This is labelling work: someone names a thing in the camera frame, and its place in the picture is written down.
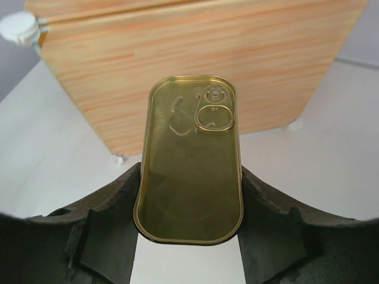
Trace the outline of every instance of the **white plastic foot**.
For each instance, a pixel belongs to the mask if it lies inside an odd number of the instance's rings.
[[[116,167],[120,167],[127,160],[126,156],[112,154],[112,161]]]
[[[32,46],[38,42],[41,31],[35,16],[23,11],[3,17],[0,21],[0,34],[19,46]]]
[[[298,132],[304,126],[304,122],[301,118],[296,118],[293,122],[285,126],[285,129],[291,132]]]

